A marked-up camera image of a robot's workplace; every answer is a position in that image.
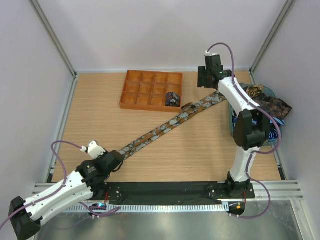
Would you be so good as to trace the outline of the brown floral tie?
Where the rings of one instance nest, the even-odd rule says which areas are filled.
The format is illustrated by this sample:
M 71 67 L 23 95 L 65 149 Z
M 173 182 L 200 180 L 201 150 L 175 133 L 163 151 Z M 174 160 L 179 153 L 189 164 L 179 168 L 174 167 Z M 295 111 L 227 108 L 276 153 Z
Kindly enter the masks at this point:
M 219 91 L 216 91 L 199 100 L 198 102 L 188 103 L 182 107 L 180 113 L 174 118 L 132 141 L 131 143 L 120 149 L 118 152 L 121 154 L 122 159 L 126 160 L 149 144 L 155 142 L 160 137 L 187 122 L 197 114 L 225 100 L 226 97 L 219 93 Z

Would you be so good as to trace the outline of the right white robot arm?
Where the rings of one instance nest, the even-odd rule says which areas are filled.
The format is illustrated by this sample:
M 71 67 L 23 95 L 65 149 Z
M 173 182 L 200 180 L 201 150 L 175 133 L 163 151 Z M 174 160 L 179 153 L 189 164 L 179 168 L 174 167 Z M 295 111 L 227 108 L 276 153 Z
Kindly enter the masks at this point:
M 238 198 L 249 189 L 253 161 L 269 136 L 270 119 L 258 110 L 260 106 L 243 90 L 234 73 L 224 70 L 220 55 L 206 51 L 204 59 L 205 66 L 198 67 L 197 86 L 219 91 L 237 115 L 233 130 L 237 151 L 224 188 L 229 197 Z

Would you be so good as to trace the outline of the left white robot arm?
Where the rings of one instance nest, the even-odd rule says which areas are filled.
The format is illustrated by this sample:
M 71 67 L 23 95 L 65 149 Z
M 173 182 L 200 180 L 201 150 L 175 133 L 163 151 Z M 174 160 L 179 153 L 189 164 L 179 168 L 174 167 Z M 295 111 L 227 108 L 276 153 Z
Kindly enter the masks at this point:
M 118 171 L 125 158 L 113 150 L 93 160 L 85 160 L 65 179 L 45 191 L 10 202 L 8 217 L 17 239 L 27 240 L 41 227 L 70 206 L 86 200 L 101 200 L 107 191 L 105 181 Z

